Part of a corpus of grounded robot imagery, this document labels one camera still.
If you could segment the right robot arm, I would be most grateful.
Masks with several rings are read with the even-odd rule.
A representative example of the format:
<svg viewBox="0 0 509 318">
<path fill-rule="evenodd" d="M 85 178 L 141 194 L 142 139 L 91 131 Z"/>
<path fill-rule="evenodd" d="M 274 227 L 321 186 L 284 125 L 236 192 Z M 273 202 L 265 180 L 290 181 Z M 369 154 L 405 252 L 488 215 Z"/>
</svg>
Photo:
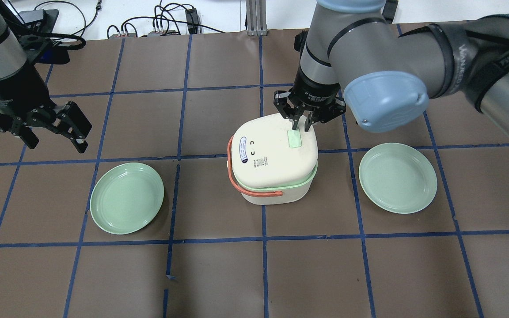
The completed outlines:
<svg viewBox="0 0 509 318">
<path fill-rule="evenodd" d="M 350 110 L 365 131 L 410 123 L 431 99 L 463 92 L 509 137 L 509 14 L 466 23 L 431 23 L 395 36 L 384 0 L 319 0 L 297 35 L 300 63 L 274 105 L 296 129 Z"/>
</svg>

